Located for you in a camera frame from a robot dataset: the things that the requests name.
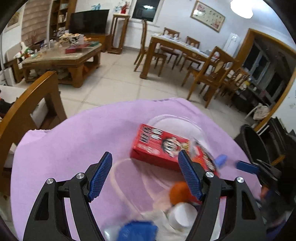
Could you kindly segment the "white tissue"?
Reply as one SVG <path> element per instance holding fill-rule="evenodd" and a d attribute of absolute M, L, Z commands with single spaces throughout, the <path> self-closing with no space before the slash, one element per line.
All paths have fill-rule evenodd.
<path fill-rule="evenodd" d="M 128 219 L 109 220 L 100 229 L 105 240 L 116 240 L 119 230 L 131 221 L 150 221 L 158 227 L 156 240 L 185 240 L 190 229 L 181 228 L 178 230 L 173 228 L 169 223 L 167 213 L 160 209 L 137 213 Z"/>

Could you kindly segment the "black trash bin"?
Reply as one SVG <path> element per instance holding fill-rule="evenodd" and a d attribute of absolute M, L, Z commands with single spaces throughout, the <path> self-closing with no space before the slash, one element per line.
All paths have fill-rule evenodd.
<path fill-rule="evenodd" d="M 251 126 L 243 125 L 234 141 L 252 164 L 258 163 L 257 160 L 260 160 L 271 165 L 280 157 L 276 133 L 272 128 L 268 128 L 259 135 Z"/>

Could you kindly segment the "blue clip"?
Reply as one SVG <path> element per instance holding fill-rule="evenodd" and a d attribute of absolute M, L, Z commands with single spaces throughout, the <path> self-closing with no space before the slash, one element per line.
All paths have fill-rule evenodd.
<path fill-rule="evenodd" d="M 217 169 L 220 169 L 223 165 L 225 165 L 227 161 L 227 156 L 225 154 L 220 154 L 215 160 L 214 164 Z"/>

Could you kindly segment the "small red box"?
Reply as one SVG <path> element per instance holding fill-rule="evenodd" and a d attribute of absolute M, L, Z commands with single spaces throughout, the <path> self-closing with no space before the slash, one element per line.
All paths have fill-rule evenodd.
<path fill-rule="evenodd" d="M 192 146 L 190 147 L 190 158 L 193 162 L 200 164 L 206 172 L 210 171 L 215 175 L 218 175 L 217 167 L 212 155 L 198 141 L 192 142 Z"/>

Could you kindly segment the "orange ball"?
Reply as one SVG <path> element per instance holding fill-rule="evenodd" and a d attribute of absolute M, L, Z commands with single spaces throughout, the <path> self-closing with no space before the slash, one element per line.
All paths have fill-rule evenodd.
<path fill-rule="evenodd" d="M 201 204 L 201 202 L 191 194 L 189 186 L 185 181 L 175 183 L 170 189 L 169 197 L 172 205 L 181 202 Z"/>

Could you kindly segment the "blue tissue pack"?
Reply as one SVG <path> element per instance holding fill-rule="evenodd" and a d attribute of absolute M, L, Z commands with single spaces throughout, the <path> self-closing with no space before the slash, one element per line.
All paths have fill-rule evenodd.
<path fill-rule="evenodd" d="M 158 227 L 152 221 L 131 221 L 120 229 L 117 240 L 153 241 L 157 232 Z"/>

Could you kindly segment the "purple tablecloth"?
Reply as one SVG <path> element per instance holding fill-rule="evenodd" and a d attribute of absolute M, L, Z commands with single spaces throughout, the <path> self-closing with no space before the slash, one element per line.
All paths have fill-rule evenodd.
<path fill-rule="evenodd" d="M 90 204 L 99 226 L 131 220 L 146 211 L 168 209 L 169 190 L 182 174 L 130 159 L 140 125 L 161 115 L 185 118 L 199 127 L 212 156 L 228 157 L 220 169 L 221 178 L 241 176 L 254 197 L 260 196 L 257 177 L 235 168 L 237 160 L 247 160 L 243 150 L 191 102 L 182 98 L 119 102 L 83 111 L 49 131 L 24 135 L 16 148 L 11 175 L 11 211 L 19 240 L 46 180 L 69 180 L 98 162 L 105 152 L 112 154 L 112 170 L 100 196 Z"/>

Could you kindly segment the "red snack box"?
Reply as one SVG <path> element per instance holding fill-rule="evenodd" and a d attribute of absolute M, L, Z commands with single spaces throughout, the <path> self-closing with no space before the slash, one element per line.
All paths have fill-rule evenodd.
<path fill-rule="evenodd" d="M 189 152 L 190 141 L 146 124 L 140 125 L 130 157 L 154 166 L 180 171 L 178 154 Z"/>

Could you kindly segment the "wooden dining chair near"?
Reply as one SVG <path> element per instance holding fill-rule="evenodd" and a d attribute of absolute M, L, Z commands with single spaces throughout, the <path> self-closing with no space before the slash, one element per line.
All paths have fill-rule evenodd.
<path fill-rule="evenodd" d="M 238 63 L 238 60 L 234 59 L 228 53 L 216 46 L 204 62 L 201 70 L 190 67 L 187 71 L 187 74 L 182 82 L 182 86 L 185 85 L 190 75 L 194 77 L 194 81 L 191 85 L 186 100 L 190 99 L 197 85 L 203 83 L 203 87 L 209 87 L 208 98 L 205 100 L 205 108 L 207 108 L 212 97 L 221 86 L 227 74 L 231 69 L 233 69 L 233 67 L 236 67 Z"/>

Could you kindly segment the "wooden dining chair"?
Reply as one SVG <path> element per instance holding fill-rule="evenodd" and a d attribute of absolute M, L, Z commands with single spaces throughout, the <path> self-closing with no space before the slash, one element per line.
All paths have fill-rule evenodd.
<path fill-rule="evenodd" d="M 204 62 L 201 70 L 190 67 L 187 71 L 187 74 L 182 82 L 182 86 L 185 85 L 190 75 L 194 77 L 194 81 L 191 85 L 186 100 L 190 99 L 197 85 L 203 83 L 203 87 L 209 87 L 208 98 L 205 100 L 205 108 L 207 108 L 212 97 L 221 86 L 227 74 L 231 69 L 233 69 L 233 67 L 236 67 L 238 63 L 238 60 L 234 59 L 228 53 L 216 46 Z"/>
<path fill-rule="evenodd" d="M 135 65 L 134 72 L 137 71 L 137 69 L 140 66 L 144 56 L 147 56 L 148 51 L 149 51 L 149 49 L 145 46 L 145 42 L 146 42 L 146 38 L 147 38 L 147 20 L 144 19 L 144 20 L 141 21 L 141 23 L 142 23 L 142 36 L 141 36 L 141 41 L 140 41 L 140 51 L 139 51 L 138 56 L 137 56 L 137 58 L 136 58 L 136 60 L 134 62 L 134 65 Z M 157 53 L 156 51 L 154 51 L 153 57 L 156 58 L 156 63 L 155 63 L 154 67 L 157 66 L 158 61 L 160 59 L 162 60 L 161 66 L 160 66 L 160 69 L 159 69 L 159 72 L 158 72 L 158 77 L 160 77 L 160 75 L 161 75 L 161 73 L 163 71 L 167 56 L 165 54 Z"/>

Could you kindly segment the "white air conditioner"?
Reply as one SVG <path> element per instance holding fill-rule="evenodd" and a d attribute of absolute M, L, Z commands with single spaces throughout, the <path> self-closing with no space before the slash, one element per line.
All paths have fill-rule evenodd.
<path fill-rule="evenodd" d="M 231 33 L 223 47 L 223 51 L 233 57 L 237 48 L 239 47 L 239 44 L 240 37 L 235 33 Z"/>

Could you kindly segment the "wooden sofa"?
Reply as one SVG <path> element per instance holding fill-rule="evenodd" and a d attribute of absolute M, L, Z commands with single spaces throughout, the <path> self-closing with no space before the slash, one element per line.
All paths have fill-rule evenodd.
<path fill-rule="evenodd" d="M 31 113 L 44 99 L 48 112 L 38 127 Z M 1 193 L 11 195 L 11 170 L 4 168 L 12 144 L 18 145 L 29 130 L 49 130 L 67 119 L 60 91 L 58 75 L 48 71 L 35 80 L 16 100 L 1 122 Z"/>

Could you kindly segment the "wooden dining chair left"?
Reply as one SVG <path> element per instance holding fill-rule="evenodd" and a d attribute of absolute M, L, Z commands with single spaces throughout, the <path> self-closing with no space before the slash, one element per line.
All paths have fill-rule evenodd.
<path fill-rule="evenodd" d="M 141 41 L 140 41 L 140 51 L 139 51 L 138 56 L 137 56 L 137 58 L 136 58 L 136 60 L 134 62 L 134 65 L 135 65 L 134 72 L 137 71 L 137 69 L 140 66 L 144 56 L 147 56 L 148 51 L 149 51 L 149 49 L 145 46 L 145 42 L 146 42 L 146 38 L 147 38 L 147 20 L 144 19 L 144 20 L 141 21 L 141 23 L 142 23 L 142 36 L 141 36 Z M 158 72 L 158 77 L 160 77 L 160 75 L 161 75 L 161 73 L 163 71 L 167 56 L 165 54 L 157 53 L 156 51 L 154 51 L 153 57 L 156 58 L 156 63 L 155 63 L 154 67 L 157 66 L 158 61 L 160 59 L 162 60 L 161 66 L 160 66 L 160 69 L 159 69 L 159 72 Z"/>

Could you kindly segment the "round ceiling lamp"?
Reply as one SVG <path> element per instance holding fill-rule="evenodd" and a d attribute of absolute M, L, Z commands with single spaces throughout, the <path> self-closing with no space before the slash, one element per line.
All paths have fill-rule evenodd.
<path fill-rule="evenodd" d="M 232 0 L 230 8 L 236 15 L 244 19 L 251 19 L 253 17 L 253 11 L 248 1 Z"/>

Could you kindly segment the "wooden coffee table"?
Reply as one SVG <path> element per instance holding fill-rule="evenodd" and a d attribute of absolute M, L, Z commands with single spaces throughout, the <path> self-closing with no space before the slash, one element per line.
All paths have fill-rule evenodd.
<path fill-rule="evenodd" d="M 72 85 L 79 88 L 84 80 L 100 66 L 102 44 L 82 48 L 80 52 L 47 51 L 33 58 L 22 61 L 22 70 L 27 83 L 34 82 L 43 75 L 43 71 L 56 71 L 62 74 L 58 79 L 60 84 Z"/>

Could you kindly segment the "framed flower painting right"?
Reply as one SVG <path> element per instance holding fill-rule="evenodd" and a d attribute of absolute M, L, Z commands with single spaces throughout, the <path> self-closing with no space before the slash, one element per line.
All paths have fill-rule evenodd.
<path fill-rule="evenodd" d="M 200 1 L 195 1 L 190 18 L 203 23 L 218 33 L 225 21 L 224 15 Z"/>

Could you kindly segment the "tall wooden plant stand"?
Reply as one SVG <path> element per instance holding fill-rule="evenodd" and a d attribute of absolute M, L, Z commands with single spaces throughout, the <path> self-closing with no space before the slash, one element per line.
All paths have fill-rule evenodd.
<path fill-rule="evenodd" d="M 122 53 L 129 19 L 129 14 L 113 14 L 107 49 L 108 53 L 117 55 Z"/>

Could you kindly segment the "black television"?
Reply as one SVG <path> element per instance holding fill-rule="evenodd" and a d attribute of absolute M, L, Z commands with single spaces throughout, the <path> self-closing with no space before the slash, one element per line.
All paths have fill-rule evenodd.
<path fill-rule="evenodd" d="M 91 10 L 73 13 L 69 32 L 72 34 L 105 34 L 109 10 Z"/>

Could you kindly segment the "wooden bookshelf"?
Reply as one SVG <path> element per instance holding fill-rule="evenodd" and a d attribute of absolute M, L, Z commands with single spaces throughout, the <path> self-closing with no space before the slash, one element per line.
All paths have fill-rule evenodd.
<path fill-rule="evenodd" d="M 49 39 L 57 36 L 58 30 L 69 29 L 70 16 L 75 12 L 77 0 L 54 0 L 50 11 Z"/>

